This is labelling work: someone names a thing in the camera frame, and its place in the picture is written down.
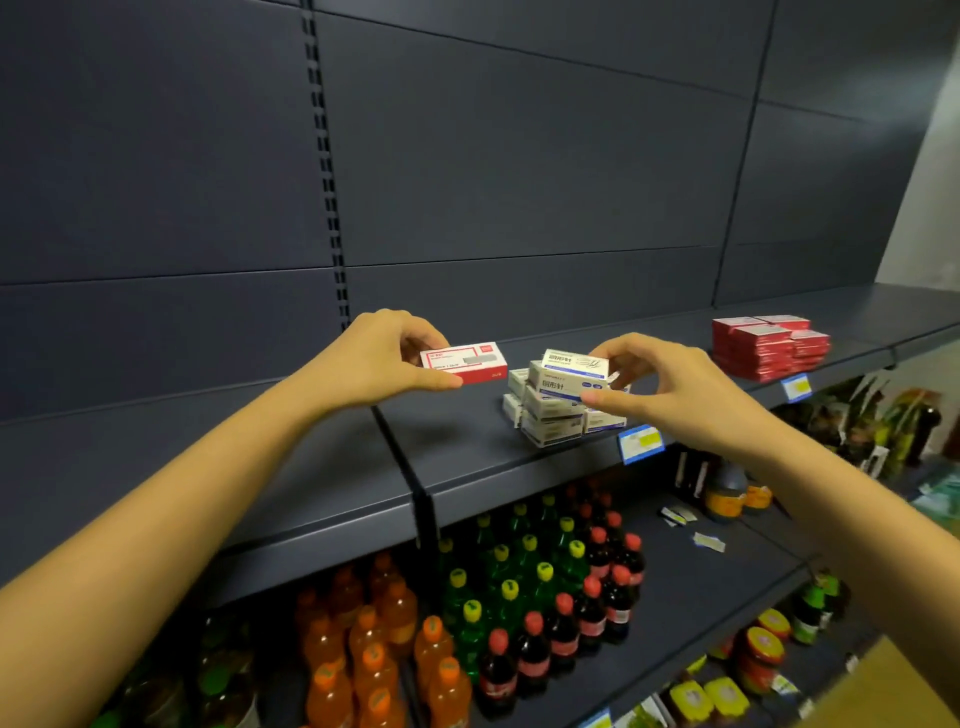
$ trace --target bottle label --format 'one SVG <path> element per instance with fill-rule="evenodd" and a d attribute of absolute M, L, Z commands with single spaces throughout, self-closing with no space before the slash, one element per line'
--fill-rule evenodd
<path fill-rule="evenodd" d="M 489 679 L 480 675 L 480 692 L 494 700 L 510 697 L 516 692 L 516 675 L 506 683 L 492 683 Z"/>
<path fill-rule="evenodd" d="M 527 677 L 543 677 L 550 669 L 550 658 L 539 663 L 528 663 L 526 660 L 517 660 L 516 669 Z"/>
<path fill-rule="evenodd" d="M 607 621 L 611 621 L 614 624 L 626 624 L 630 621 L 630 610 L 607 607 Z"/>
<path fill-rule="evenodd" d="M 581 619 L 580 634 L 587 635 L 588 637 L 600 637 L 600 635 L 603 634 L 603 630 L 606 626 L 606 618 L 603 618 L 600 621 L 586 621 L 585 619 Z"/>

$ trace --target white box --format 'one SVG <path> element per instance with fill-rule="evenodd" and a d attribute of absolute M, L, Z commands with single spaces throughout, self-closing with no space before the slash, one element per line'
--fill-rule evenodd
<path fill-rule="evenodd" d="M 530 362 L 529 377 L 541 394 L 580 401 L 584 389 L 610 386 L 610 362 L 598 356 L 548 349 L 541 362 Z"/>
<path fill-rule="evenodd" d="M 507 392 L 503 396 L 503 414 L 513 423 L 514 429 L 520 427 L 520 415 L 523 414 L 523 407 L 513 392 Z"/>
<path fill-rule="evenodd" d="M 573 415 L 561 420 L 543 422 L 532 413 L 523 410 L 520 416 L 520 429 L 538 448 L 573 440 L 583 436 L 584 416 Z"/>

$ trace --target stack of boxes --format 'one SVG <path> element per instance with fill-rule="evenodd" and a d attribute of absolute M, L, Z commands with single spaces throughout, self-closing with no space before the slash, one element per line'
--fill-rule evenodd
<path fill-rule="evenodd" d="M 729 375 L 765 382 L 814 369 L 830 337 L 800 316 L 713 319 L 713 360 Z"/>

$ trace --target staple box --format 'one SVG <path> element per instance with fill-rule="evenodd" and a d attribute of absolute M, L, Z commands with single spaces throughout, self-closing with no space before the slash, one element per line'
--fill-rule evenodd
<path fill-rule="evenodd" d="M 420 362 L 424 369 L 450 372 L 464 384 L 507 378 L 507 360 L 493 341 L 420 352 Z"/>

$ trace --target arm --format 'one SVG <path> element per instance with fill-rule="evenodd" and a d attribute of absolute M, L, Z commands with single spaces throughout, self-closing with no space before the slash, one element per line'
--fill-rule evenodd
<path fill-rule="evenodd" d="M 614 387 L 656 372 L 655 395 L 591 390 L 586 404 L 637 418 L 769 484 L 880 628 L 960 715 L 960 541 L 879 483 L 782 423 L 699 349 L 632 333 L 592 352 Z"/>
<path fill-rule="evenodd" d="M 85 725 L 304 432 L 343 407 L 459 387 L 415 366 L 446 346 L 405 311 L 359 316 L 0 590 L 0 725 Z"/>

